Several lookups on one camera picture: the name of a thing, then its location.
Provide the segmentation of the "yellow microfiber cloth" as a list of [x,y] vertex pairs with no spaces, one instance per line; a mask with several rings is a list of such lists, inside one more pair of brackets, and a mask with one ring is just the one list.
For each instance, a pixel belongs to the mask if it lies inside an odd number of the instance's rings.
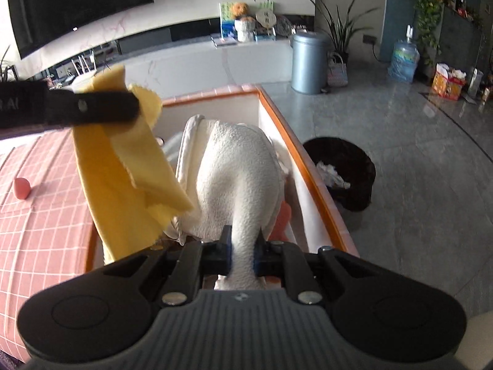
[[128,92],[141,105],[133,122],[72,131],[79,177],[109,264],[153,245],[193,205],[152,133],[161,116],[159,95],[127,85],[122,65],[97,74],[83,91]]

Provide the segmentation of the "pink egg makeup sponge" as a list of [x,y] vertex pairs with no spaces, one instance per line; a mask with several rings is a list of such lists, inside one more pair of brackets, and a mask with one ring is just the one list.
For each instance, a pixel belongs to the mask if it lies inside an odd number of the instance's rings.
[[17,199],[25,200],[29,197],[31,193],[31,184],[30,182],[23,178],[17,177],[13,181],[13,194]]

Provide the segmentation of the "beige bath mitt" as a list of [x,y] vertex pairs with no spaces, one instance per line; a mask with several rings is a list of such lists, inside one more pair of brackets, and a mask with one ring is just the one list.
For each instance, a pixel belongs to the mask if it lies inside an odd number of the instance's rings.
[[284,200],[284,173],[276,151],[254,125],[209,121],[208,140],[197,176],[202,218],[196,238],[216,241],[232,227],[232,263],[218,277],[217,290],[262,290],[265,282],[253,269],[259,235],[268,237]]

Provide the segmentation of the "white paper towel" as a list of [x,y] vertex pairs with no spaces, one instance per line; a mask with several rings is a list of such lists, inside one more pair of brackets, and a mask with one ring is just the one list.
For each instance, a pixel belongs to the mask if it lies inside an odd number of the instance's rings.
[[210,138],[209,121],[204,115],[191,116],[182,131],[167,139],[161,150],[168,159],[176,179],[192,203],[192,209],[172,219],[165,234],[170,239],[185,244],[202,218],[202,208],[197,192],[197,176]]

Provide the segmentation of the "green potted plant left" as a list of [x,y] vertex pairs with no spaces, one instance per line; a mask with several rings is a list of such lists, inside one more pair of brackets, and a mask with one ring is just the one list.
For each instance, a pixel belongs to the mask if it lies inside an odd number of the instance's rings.
[[1,56],[1,63],[0,63],[0,82],[1,83],[6,83],[6,82],[12,82],[12,81],[18,81],[18,74],[15,68],[14,64],[11,64],[10,62],[7,62],[6,56],[9,50],[9,46],[5,49],[4,53]]

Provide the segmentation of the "pink sponge block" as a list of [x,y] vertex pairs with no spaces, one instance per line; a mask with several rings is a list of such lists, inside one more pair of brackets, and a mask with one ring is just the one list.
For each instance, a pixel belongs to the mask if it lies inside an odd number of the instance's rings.
[[267,238],[267,241],[290,241],[289,226],[291,221],[291,206],[289,203],[283,201],[280,206],[280,210],[277,214],[275,225]]

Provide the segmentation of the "orange cardboard box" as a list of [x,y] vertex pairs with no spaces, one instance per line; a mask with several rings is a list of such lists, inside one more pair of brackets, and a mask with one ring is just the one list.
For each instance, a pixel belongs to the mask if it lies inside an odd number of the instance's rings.
[[146,118],[193,205],[166,234],[214,241],[232,228],[232,268],[216,289],[267,285],[254,267],[255,240],[356,253],[317,167],[261,88],[226,86],[167,100],[141,88],[140,95],[153,104]]

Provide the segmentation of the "pink checkered tablecloth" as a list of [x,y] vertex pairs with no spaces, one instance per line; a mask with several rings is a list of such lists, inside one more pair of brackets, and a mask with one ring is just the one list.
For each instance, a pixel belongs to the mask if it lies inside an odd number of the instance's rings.
[[[27,179],[25,200],[13,181]],[[29,297],[91,267],[94,226],[86,204],[70,131],[1,143],[1,349],[19,361],[29,355],[17,316]]]

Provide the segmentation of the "grey metal trash can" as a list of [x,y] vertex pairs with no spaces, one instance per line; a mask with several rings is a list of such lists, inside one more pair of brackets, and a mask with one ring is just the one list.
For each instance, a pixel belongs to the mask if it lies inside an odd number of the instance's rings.
[[330,40],[326,34],[298,32],[291,36],[291,87],[300,94],[320,94],[327,82]]

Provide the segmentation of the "woven handbag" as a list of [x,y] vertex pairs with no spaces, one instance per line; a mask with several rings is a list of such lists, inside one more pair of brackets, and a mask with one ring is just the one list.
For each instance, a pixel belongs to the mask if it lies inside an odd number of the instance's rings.
[[348,85],[347,66],[339,53],[333,52],[328,56],[328,78],[329,87],[339,88]]

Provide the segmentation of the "white marble tv console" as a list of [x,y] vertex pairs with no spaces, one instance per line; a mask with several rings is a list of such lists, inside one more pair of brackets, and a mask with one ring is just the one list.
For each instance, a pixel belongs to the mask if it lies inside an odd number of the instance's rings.
[[131,54],[118,64],[125,67],[126,84],[167,99],[227,85],[288,82],[291,47],[287,40],[219,48],[205,41]]

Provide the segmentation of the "white woven pot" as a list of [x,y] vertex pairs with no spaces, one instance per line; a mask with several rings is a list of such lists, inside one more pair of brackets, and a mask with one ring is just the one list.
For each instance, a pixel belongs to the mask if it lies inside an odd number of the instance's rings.
[[253,42],[255,39],[254,32],[256,20],[253,17],[246,16],[234,21],[236,29],[236,38],[240,43]]

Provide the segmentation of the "brown teddy bear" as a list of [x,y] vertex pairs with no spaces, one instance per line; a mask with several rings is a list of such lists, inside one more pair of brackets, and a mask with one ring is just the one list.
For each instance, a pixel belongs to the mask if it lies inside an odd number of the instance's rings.
[[249,14],[249,7],[245,2],[234,2],[230,6],[230,15],[235,20],[245,18],[248,14]]

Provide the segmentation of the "round paper fan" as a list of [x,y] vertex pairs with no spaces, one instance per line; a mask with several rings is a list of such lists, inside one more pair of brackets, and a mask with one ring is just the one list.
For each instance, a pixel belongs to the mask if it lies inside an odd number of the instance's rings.
[[269,8],[261,8],[256,12],[257,22],[260,24],[261,29],[269,35],[274,35],[275,25],[277,23],[277,17],[274,12]]

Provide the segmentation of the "green potted plant right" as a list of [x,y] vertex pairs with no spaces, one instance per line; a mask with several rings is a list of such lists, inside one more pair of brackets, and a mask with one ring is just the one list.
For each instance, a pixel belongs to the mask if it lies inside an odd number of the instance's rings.
[[326,28],[324,33],[329,37],[333,51],[341,57],[341,61],[348,62],[348,49],[352,37],[364,30],[371,30],[370,26],[358,27],[357,22],[362,17],[372,14],[379,10],[379,7],[372,7],[362,11],[359,14],[352,15],[352,8],[356,0],[352,0],[348,5],[347,11],[343,16],[340,8],[336,5],[335,14],[332,14],[324,0],[308,0],[315,8],[317,14],[322,16]]

